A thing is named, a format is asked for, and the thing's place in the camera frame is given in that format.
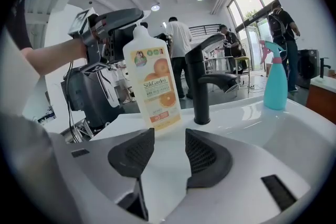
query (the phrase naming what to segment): black sink faucet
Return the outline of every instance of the black sink faucet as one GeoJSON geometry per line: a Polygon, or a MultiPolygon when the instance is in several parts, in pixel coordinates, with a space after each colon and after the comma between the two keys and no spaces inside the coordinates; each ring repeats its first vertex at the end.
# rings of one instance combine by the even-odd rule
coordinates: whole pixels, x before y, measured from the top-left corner
{"type": "Polygon", "coordinates": [[[328,57],[324,57],[324,58],[321,58],[321,59],[320,59],[320,78],[321,78],[321,79],[323,79],[324,68],[325,68],[325,67],[327,67],[327,68],[329,68],[329,69],[331,68],[331,66],[329,66],[329,65],[325,65],[325,64],[324,64],[324,60],[325,60],[325,59],[329,59],[329,58],[328,58],[328,57]]]}
{"type": "Polygon", "coordinates": [[[206,74],[202,50],[207,46],[219,42],[225,38],[222,34],[216,34],[197,45],[185,55],[188,64],[191,92],[194,102],[194,121],[204,125],[210,122],[209,100],[207,83],[220,87],[225,92],[237,87],[236,76],[229,73],[206,74]]]}

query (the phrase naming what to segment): spray trigger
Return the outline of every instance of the spray trigger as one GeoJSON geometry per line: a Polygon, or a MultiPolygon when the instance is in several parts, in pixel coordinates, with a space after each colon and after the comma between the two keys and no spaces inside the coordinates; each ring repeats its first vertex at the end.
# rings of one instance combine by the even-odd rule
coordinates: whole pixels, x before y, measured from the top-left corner
{"type": "Polygon", "coordinates": [[[263,49],[263,53],[262,53],[263,57],[261,58],[261,62],[260,62],[260,64],[262,64],[262,63],[265,62],[265,59],[266,59],[267,55],[271,52],[271,50],[266,47],[264,40],[260,40],[259,43],[261,44],[261,47],[263,49]]]}

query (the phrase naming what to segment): man with backpack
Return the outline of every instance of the man with backpack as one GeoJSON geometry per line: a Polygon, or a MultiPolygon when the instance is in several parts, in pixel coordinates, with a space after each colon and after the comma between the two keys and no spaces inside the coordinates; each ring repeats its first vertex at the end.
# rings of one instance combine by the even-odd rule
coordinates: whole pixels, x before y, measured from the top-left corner
{"type": "Polygon", "coordinates": [[[268,15],[268,23],[273,42],[286,50],[281,53],[281,58],[288,78],[288,91],[297,92],[295,83],[298,73],[298,46],[295,42],[294,33],[299,37],[300,31],[288,12],[281,8],[278,1],[273,2],[271,8],[272,13],[268,15]],[[287,71],[287,60],[289,62],[289,73],[287,71]]]}

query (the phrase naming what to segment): jeans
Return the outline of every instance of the jeans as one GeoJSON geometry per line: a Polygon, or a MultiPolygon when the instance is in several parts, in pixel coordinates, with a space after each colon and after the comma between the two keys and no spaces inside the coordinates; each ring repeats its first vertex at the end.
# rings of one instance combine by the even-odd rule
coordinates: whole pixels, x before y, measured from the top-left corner
{"type": "Polygon", "coordinates": [[[296,79],[298,76],[298,46],[295,41],[287,41],[287,51],[281,54],[283,68],[288,78],[288,91],[295,90],[296,79]],[[287,60],[289,64],[289,72],[287,70],[287,60]]]}
{"type": "Polygon", "coordinates": [[[188,72],[187,63],[185,62],[184,57],[175,57],[175,58],[172,58],[171,60],[172,60],[172,68],[173,68],[174,79],[175,79],[175,83],[176,83],[178,97],[183,98],[184,97],[184,92],[183,92],[182,83],[181,83],[182,70],[184,70],[185,80],[186,80],[187,85],[188,85],[188,94],[191,94],[190,79],[189,79],[189,72],[188,72]]]}

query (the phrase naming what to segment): soap bottle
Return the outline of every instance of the soap bottle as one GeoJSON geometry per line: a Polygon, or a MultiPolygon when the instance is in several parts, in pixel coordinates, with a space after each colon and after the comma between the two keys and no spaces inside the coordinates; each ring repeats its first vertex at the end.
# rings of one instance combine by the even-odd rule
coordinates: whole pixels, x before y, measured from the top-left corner
{"type": "Polygon", "coordinates": [[[166,43],[145,27],[136,26],[133,37],[123,54],[140,113],[157,137],[182,122],[170,56],[166,43]]]}
{"type": "Polygon", "coordinates": [[[271,51],[274,54],[265,88],[264,105],[270,109],[282,110],[286,106],[288,93],[287,77],[279,52],[284,51],[284,49],[269,41],[260,40],[260,44],[263,45],[261,63],[265,61],[267,54],[271,51]]]}

